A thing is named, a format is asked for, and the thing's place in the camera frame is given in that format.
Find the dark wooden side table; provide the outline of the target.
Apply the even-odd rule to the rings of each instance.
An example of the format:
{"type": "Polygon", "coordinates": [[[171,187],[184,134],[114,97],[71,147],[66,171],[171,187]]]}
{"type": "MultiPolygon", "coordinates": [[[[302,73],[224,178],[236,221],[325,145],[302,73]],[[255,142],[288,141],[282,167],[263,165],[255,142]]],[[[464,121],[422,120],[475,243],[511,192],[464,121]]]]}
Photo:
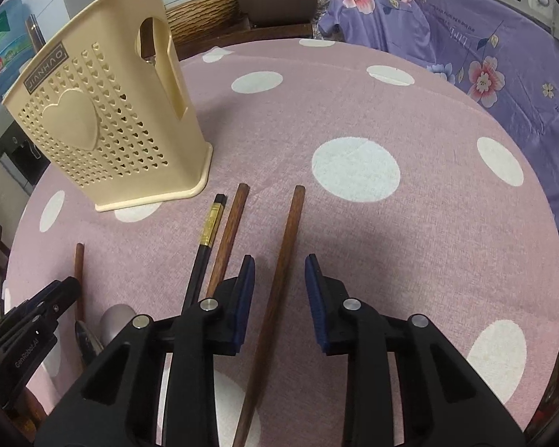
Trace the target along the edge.
{"type": "Polygon", "coordinates": [[[269,41],[270,39],[312,38],[313,25],[299,23],[271,27],[255,27],[221,34],[218,37],[205,37],[194,41],[176,42],[176,54],[180,61],[191,58],[196,54],[211,50],[212,47],[230,47],[235,44],[245,44],[251,41],[269,41]]]}

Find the blue water bottle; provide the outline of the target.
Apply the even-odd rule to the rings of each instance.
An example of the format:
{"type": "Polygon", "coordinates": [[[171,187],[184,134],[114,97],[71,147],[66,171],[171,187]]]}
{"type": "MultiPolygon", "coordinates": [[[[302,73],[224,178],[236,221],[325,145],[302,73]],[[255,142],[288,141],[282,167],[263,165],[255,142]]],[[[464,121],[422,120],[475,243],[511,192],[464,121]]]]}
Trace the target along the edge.
{"type": "Polygon", "coordinates": [[[35,56],[26,27],[30,14],[23,0],[7,0],[0,6],[0,100],[19,78],[22,65],[35,56]]]}

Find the grey water dispenser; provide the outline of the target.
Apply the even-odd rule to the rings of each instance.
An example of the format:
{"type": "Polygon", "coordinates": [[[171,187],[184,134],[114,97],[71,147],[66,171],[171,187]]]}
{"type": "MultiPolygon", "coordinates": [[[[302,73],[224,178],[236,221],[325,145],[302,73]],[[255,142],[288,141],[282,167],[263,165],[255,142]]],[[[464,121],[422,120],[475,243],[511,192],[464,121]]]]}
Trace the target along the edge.
{"type": "Polygon", "coordinates": [[[0,105],[0,163],[31,195],[49,165],[9,111],[0,105]]]}

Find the matte grey spoon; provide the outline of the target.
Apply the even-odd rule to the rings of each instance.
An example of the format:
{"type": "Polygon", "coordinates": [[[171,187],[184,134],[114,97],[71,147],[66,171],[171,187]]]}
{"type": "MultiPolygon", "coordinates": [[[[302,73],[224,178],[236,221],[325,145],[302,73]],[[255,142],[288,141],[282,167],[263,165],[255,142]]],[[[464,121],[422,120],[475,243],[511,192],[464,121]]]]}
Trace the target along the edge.
{"type": "Polygon", "coordinates": [[[116,304],[102,314],[100,320],[100,339],[107,346],[133,319],[135,311],[126,304],[116,304]]]}

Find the shiny steel spoon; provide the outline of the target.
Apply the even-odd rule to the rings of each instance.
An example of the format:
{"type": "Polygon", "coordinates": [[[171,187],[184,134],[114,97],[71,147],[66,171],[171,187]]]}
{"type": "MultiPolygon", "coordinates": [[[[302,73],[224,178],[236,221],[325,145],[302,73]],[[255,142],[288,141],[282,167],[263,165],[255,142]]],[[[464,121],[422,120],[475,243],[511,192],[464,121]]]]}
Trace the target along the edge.
{"type": "Polygon", "coordinates": [[[74,334],[82,364],[84,367],[88,367],[104,350],[104,346],[102,346],[99,338],[89,330],[84,321],[75,321],[74,334]]]}

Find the cream plastic utensil holder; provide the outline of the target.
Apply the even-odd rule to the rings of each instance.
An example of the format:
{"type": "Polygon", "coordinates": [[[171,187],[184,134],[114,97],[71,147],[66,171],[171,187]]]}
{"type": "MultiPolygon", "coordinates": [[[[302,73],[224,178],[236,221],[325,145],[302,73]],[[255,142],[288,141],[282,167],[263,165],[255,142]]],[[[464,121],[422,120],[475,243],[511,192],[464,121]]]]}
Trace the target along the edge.
{"type": "Polygon", "coordinates": [[[197,196],[200,130],[162,0],[95,0],[32,58],[4,107],[99,212],[197,196]]]}

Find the pink polka dot tablecloth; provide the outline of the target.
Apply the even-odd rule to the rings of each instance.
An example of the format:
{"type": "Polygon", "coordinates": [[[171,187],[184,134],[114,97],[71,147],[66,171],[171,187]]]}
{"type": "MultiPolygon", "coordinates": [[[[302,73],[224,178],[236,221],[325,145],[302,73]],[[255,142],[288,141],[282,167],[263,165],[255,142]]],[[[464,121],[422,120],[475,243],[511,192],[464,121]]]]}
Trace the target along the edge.
{"type": "Polygon", "coordinates": [[[316,342],[307,255],[348,293],[396,318],[427,316],[520,426],[559,350],[559,233],[537,176],[508,133],[466,92],[351,44],[260,41],[181,66],[214,148],[208,186],[189,200],[99,213],[48,168],[19,223],[8,306],[73,270],[85,245],[85,317],[116,304],[180,313],[217,194],[250,193],[229,276],[256,262],[245,343],[215,361],[218,429],[230,445],[288,209],[306,190],[285,310],[252,446],[337,446],[347,361],[316,342]]]}

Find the black chopstick gold band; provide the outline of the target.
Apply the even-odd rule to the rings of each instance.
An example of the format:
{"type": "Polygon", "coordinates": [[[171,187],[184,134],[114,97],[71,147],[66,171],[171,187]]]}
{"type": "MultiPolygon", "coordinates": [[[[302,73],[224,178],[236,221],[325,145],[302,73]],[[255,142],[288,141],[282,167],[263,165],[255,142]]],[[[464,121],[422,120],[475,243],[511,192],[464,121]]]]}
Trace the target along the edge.
{"type": "Polygon", "coordinates": [[[208,212],[202,234],[200,235],[197,255],[192,271],[190,272],[190,280],[187,285],[187,291],[184,295],[183,308],[181,309],[182,313],[184,313],[189,307],[192,307],[200,296],[200,289],[203,286],[211,251],[226,203],[227,196],[224,194],[217,194],[208,212]]]}

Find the black chopstick silver band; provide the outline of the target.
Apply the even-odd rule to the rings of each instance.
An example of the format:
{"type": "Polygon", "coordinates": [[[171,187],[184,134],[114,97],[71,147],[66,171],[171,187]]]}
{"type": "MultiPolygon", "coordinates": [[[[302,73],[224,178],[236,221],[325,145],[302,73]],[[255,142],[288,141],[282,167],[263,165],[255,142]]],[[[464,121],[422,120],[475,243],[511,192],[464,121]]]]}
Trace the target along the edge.
{"type": "Polygon", "coordinates": [[[85,245],[78,243],[74,252],[74,277],[80,284],[79,297],[76,300],[75,319],[85,320],[85,298],[83,297],[83,267],[85,266],[85,245]]]}

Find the woven brown basin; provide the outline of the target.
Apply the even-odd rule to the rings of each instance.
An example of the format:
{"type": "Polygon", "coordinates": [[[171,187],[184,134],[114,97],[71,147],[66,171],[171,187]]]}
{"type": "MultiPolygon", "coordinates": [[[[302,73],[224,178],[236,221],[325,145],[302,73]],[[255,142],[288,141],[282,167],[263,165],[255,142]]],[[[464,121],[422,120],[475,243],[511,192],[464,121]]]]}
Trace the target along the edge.
{"type": "Polygon", "coordinates": [[[234,25],[240,17],[237,0],[189,0],[166,9],[175,44],[187,44],[234,25]]]}

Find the purple floral cloth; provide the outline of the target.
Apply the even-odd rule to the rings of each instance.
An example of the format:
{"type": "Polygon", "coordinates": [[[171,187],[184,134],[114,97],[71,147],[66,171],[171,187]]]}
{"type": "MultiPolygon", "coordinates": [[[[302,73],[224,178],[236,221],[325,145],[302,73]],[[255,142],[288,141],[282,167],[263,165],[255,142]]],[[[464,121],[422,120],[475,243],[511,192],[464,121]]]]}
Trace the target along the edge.
{"type": "Polygon", "coordinates": [[[495,0],[330,0],[320,34],[405,58],[455,85],[512,137],[559,228],[559,41],[495,0]]]}

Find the dark wooden chopstick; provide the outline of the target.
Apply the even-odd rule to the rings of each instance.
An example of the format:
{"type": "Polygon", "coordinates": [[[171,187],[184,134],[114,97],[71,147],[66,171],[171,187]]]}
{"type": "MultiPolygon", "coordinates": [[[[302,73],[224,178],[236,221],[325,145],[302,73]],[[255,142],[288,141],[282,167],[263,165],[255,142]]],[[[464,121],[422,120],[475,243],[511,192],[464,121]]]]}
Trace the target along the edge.
{"type": "Polygon", "coordinates": [[[248,186],[247,183],[240,183],[238,185],[216,255],[216,260],[210,277],[210,283],[207,288],[207,298],[214,295],[218,284],[225,278],[225,273],[232,254],[235,238],[249,192],[250,186],[248,186]]]}

